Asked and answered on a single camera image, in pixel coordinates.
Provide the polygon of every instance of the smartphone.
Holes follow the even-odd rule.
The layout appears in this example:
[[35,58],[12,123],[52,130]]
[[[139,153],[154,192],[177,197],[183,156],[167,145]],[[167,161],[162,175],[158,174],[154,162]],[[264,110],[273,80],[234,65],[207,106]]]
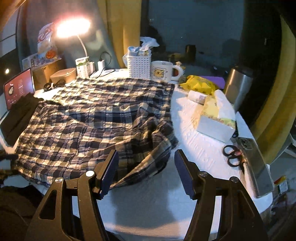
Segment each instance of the smartphone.
[[256,198],[272,192],[274,182],[257,143],[253,139],[244,137],[237,137],[236,142],[247,161],[247,168],[250,171]]

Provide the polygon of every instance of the laptop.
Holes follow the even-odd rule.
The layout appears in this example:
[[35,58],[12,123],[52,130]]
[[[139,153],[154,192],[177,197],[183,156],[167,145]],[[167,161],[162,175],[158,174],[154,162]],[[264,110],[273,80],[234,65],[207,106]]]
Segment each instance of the laptop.
[[27,69],[6,82],[3,91],[7,110],[10,110],[12,104],[21,96],[26,96],[28,93],[35,94],[32,70]]

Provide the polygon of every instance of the tissue box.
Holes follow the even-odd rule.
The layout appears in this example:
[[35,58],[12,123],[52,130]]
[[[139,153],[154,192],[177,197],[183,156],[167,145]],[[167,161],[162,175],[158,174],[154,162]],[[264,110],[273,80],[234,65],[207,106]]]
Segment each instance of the tissue box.
[[89,57],[78,58],[75,60],[77,76],[81,78],[88,78],[90,72]]
[[235,131],[235,120],[219,118],[215,96],[208,96],[196,130],[222,142],[228,142]]

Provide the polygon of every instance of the yellow snack bag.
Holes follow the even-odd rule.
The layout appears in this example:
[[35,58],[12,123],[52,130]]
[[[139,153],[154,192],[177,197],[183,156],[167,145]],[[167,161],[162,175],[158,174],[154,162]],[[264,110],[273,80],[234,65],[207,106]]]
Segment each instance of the yellow snack bag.
[[186,91],[197,91],[206,95],[213,95],[214,91],[218,89],[216,85],[205,78],[195,75],[189,75],[186,83],[180,84]]

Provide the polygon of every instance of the cardboard box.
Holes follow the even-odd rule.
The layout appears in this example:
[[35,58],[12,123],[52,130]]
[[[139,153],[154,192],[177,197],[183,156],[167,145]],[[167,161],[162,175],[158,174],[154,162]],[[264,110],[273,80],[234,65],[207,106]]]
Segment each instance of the cardboard box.
[[43,89],[44,85],[49,82],[50,76],[65,68],[63,59],[32,68],[35,90]]

